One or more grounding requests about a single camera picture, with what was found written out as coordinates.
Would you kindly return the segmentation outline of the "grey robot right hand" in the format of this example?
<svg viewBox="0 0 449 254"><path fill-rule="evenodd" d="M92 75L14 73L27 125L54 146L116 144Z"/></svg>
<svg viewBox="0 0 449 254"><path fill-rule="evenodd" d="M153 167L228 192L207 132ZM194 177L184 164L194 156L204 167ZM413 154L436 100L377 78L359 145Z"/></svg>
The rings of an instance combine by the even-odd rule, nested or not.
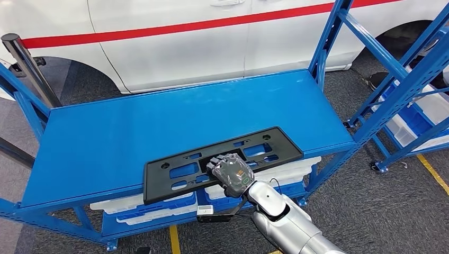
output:
<svg viewBox="0 0 449 254"><path fill-rule="evenodd" d="M220 181L228 197L242 196L255 181L253 170L237 153L212 157L206 168Z"/></svg>

